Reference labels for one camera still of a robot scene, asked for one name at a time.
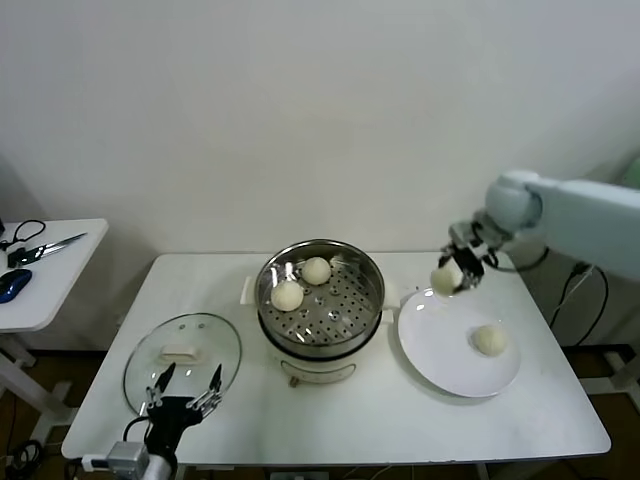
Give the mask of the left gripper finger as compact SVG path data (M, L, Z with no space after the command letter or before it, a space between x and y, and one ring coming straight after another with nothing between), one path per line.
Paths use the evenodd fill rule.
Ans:
M221 402L221 387L222 365L219 364L209 382L208 389L193 400L189 401L187 403L187 408L200 412L202 415L211 414Z
M175 372L175 363L171 363L157 378L152 387L146 388L146 409L162 405L162 396Z

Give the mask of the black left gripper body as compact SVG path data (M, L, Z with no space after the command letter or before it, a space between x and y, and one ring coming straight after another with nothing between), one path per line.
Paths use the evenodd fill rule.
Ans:
M192 397L163 397L147 408L151 429L145 440L149 453L175 453L183 433L203 420L199 409L189 406Z

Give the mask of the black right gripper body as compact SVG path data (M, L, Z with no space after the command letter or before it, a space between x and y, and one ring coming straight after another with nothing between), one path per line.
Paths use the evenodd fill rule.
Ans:
M485 270L482 261L468 247L453 246L452 258L462 273L462 285L479 285Z

